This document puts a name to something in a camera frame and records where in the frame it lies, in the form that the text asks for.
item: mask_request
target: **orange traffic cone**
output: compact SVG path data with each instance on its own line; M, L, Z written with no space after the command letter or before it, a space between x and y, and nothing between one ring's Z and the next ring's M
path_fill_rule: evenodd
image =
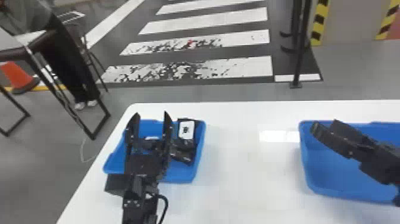
M11 61L0 64L0 69L10 80L12 86L11 93L15 95L23 94L33 89L40 82L38 77L32 77L28 75L18 65Z

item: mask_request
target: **yellow and black striped post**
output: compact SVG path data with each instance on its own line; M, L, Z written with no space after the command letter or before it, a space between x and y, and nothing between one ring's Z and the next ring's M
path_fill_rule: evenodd
M376 40L384 40L387 38L390 26L396 19L396 14L399 11L400 0L391 0L389 9L380 25L380 30L378 35L376 35Z
M311 32L311 45L318 46L322 44L322 37L326 24L326 18L329 13L329 0L318 0L317 8L315 9L314 25Z

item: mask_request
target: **yellow floor line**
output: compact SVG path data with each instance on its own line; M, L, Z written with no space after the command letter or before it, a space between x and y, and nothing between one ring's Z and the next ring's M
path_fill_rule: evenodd
M13 89L12 87L4 87L4 88L8 92L10 92ZM62 90L66 90L67 89L64 85L60 85L60 88ZM47 91L47 90L49 90L49 88L47 86L37 86L37 87L31 89L31 91Z

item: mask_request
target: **black cable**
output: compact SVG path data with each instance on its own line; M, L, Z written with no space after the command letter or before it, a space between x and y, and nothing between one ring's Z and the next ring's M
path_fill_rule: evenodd
M162 215L161 215L160 221L158 222L158 224L162 224L163 220L164 220L164 216L165 216L165 214L167 212L167 209L168 209L168 199L165 196L161 195L161 194L157 194L156 197L159 198L159 199L162 199L164 201L164 203L165 203L164 210L162 211Z

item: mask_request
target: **white table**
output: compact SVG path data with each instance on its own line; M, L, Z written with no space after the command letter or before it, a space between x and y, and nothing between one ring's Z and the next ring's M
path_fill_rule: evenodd
M301 120L400 122L400 101L290 101L131 105L58 224L121 223L122 199L104 192L103 164L135 112L143 119L162 120L164 110L174 120L190 117L207 123L195 180L160 185L170 202L164 223L400 223L395 207L309 190L296 134Z

